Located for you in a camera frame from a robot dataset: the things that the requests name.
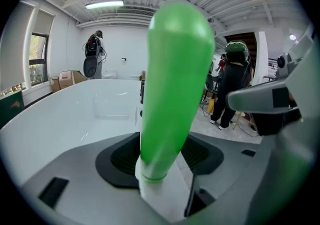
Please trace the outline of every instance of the floor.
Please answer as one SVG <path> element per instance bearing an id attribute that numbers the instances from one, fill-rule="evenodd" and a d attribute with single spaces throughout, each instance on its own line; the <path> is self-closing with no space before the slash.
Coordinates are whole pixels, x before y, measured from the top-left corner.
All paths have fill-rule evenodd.
<path id="1" fill-rule="evenodd" d="M 235 122 L 238 118 L 238 115 L 234 115 L 231 121 Z M 262 137 L 254 132 L 250 126 L 249 121 L 243 117 L 240 117 L 237 126 L 233 129 L 234 124 L 230 124 L 228 129 L 220 130 L 218 128 L 220 120 L 217 121 L 217 124 L 210 123 L 210 116 L 206 112 L 203 112 L 202 108 L 199 107 L 195 118 L 193 120 L 190 131 L 208 135 L 212 137 L 222 138 L 229 141 L 237 141 L 243 143 L 253 143 L 260 144 Z M 180 168 L 184 181 L 186 182 L 188 188 L 191 188 L 193 174 L 190 171 L 185 159 L 180 153 L 176 159 L 177 165 Z"/>

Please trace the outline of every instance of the fluorescent light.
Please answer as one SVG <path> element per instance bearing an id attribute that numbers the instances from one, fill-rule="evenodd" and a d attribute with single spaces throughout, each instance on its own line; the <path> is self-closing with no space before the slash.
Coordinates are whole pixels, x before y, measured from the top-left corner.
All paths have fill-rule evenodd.
<path id="1" fill-rule="evenodd" d="M 98 3 L 89 3 L 85 5 L 87 9 L 94 9 L 99 7 L 121 7 L 124 5 L 122 0 L 117 1 L 105 1 L 105 2 L 98 2 Z"/>
<path id="2" fill-rule="evenodd" d="M 296 40 L 297 37 L 296 37 L 294 34 L 290 34 L 290 39 L 291 39 L 291 40 Z"/>

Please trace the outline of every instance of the green cylinder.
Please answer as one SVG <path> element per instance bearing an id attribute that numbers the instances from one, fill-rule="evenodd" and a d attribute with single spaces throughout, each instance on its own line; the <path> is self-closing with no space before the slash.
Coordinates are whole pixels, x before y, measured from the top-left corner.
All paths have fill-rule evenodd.
<path id="1" fill-rule="evenodd" d="M 147 36 L 141 173 L 163 179 L 184 145 L 215 51 L 207 19 L 191 5 L 171 3 L 152 17 Z"/>

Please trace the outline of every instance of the green rounded top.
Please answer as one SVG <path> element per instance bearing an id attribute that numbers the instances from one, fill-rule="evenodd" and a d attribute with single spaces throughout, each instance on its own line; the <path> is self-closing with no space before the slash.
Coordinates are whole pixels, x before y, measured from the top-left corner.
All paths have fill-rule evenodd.
<path id="1" fill-rule="evenodd" d="M 150 30 L 188 33 L 214 42 L 214 35 L 207 19 L 189 4 L 176 2 L 164 5 L 152 17 Z"/>

